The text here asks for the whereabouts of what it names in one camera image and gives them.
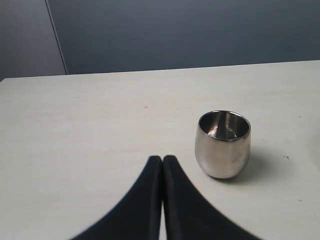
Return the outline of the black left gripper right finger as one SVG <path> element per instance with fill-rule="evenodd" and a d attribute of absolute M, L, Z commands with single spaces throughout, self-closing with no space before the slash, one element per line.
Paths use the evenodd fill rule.
<path fill-rule="evenodd" d="M 174 155 L 163 158 L 164 217 L 168 240 L 251 240 L 253 235 L 213 207 Z"/>

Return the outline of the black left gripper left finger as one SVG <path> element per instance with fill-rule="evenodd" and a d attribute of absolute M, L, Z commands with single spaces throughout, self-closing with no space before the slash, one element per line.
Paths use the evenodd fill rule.
<path fill-rule="evenodd" d="M 157 240 L 162 212 L 162 159 L 150 156 L 126 195 L 74 240 Z"/>

